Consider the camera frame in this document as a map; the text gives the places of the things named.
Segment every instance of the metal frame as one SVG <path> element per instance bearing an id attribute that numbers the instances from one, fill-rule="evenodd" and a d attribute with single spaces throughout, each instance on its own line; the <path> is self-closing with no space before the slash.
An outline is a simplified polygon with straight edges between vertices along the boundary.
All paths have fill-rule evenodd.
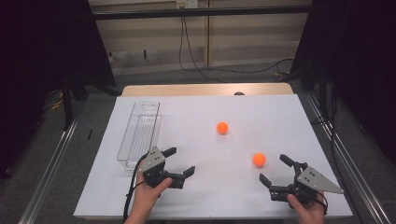
<path id="1" fill-rule="evenodd" d="M 319 118 L 319 121 L 323 122 L 321 125 L 323 131 L 327 134 L 329 140 L 332 141 L 332 125 L 330 124 L 330 122 L 324 122 L 325 120 L 322 116 L 322 113 L 320 112 L 318 100 L 312 93 L 307 94 L 306 98 L 309 104 L 311 105 L 316 117 Z M 363 199 L 364 203 L 366 204 L 367 208 L 372 214 L 375 223 L 381 223 L 381 224 L 392 223 L 389 220 L 381 202 L 378 200 L 375 193 L 370 188 L 367 181 L 364 179 L 363 175 L 359 171 L 355 162 L 350 157 L 349 153 L 347 152 L 347 148 L 341 141 L 340 137 L 336 132 L 334 132 L 333 134 L 334 134 L 333 141 L 334 141 L 335 153 L 337 154 L 341 163 L 343 163 L 344 167 L 346 168 L 346 171 L 349 174 L 350 179 L 352 180 L 353 184 L 355 185 L 356 189 L 361 195 L 361 198 Z"/>
<path id="2" fill-rule="evenodd" d="M 94 12 L 92 14 L 74 15 L 45 15 L 45 19 L 59 20 L 125 20 L 170 17 L 202 17 L 202 16 L 232 16 L 232 15 L 258 15 L 258 14 L 290 14 L 308 13 L 310 11 L 328 10 L 335 5 L 325 7 L 292 6 L 292 7 L 226 7 L 226 8 L 187 8 L 144 11 L 110 11 Z"/>
<path id="3" fill-rule="evenodd" d="M 18 222 L 19 224 L 35 223 L 35 219 L 37 218 L 37 215 L 41 209 L 41 205 L 43 204 L 47 196 L 47 193 L 50 190 L 50 183 L 52 182 L 53 178 L 56 175 L 62 157 L 64 156 L 64 153 L 67 149 L 70 139 L 73 136 L 74 130 L 77 127 L 84 105 L 85 102 L 80 104 L 75 118 L 72 120 L 68 129 L 65 130 L 64 133 L 62 134 L 58 146 L 56 147 L 52 155 L 52 158 L 49 161 L 49 165 L 46 171 L 44 172 L 43 176 L 41 177 L 40 183 L 35 189 L 35 193 L 33 194 L 31 200 L 27 204 L 25 210 L 23 211 L 21 219 Z"/>

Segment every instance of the clear plastic container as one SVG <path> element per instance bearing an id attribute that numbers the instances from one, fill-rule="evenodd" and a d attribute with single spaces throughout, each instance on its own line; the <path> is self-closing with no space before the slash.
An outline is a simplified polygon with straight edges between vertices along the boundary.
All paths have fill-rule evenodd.
<path id="1" fill-rule="evenodd" d="M 161 125 L 159 102 L 136 102 L 129 118 L 117 160 L 125 171 L 133 171 L 137 161 L 157 146 Z"/>

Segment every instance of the hand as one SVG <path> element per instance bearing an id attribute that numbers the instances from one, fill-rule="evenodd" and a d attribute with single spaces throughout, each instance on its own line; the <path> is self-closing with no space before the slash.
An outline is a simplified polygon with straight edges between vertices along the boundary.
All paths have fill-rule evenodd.
<path id="1" fill-rule="evenodd" d="M 323 202 L 323 197 L 317 193 L 317 200 Z M 323 224 L 324 207 L 317 202 L 312 201 L 309 204 L 302 205 L 297 198 L 289 194 L 288 201 L 298 213 L 299 224 Z"/>
<path id="2" fill-rule="evenodd" d="M 143 177 L 142 173 L 137 172 L 136 184 L 143 181 L 145 181 L 145 177 Z M 168 177 L 156 188 L 150 187 L 146 182 L 137 186 L 134 190 L 134 203 L 131 214 L 126 219 L 125 224 L 144 224 L 160 194 L 171 184 L 172 178 Z"/>

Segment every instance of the ping pong ball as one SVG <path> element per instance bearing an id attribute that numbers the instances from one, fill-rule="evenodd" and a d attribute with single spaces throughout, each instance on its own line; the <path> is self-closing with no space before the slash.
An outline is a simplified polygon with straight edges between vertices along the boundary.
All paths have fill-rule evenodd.
<path id="1" fill-rule="evenodd" d="M 222 121 L 218 124 L 218 132 L 221 134 L 226 134 L 228 130 L 228 125 L 226 122 Z"/>
<path id="2" fill-rule="evenodd" d="M 260 152 L 254 154 L 253 163 L 259 167 L 262 167 L 265 164 L 265 156 Z"/>

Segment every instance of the white table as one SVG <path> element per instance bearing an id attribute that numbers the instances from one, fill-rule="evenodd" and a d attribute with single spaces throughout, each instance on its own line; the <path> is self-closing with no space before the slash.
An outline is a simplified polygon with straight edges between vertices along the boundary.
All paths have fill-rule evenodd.
<path id="1" fill-rule="evenodd" d="M 132 173 L 117 162 L 129 116 L 137 101 L 158 101 L 163 115 L 158 147 L 177 147 L 165 169 L 182 173 L 195 166 L 184 189 L 168 189 L 156 203 L 151 219 L 290 218 L 287 203 L 272 202 L 259 181 L 292 183 L 294 171 L 280 154 L 308 162 L 337 183 L 297 95 L 141 96 L 119 97 L 74 216 L 121 218 Z M 218 122 L 229 132 L 219 135 Z M 267 163 L 256 168 L 251 158 L 262 152 Z M 349 217 L 344 195 L 326 193 L 327 217 Z"/>

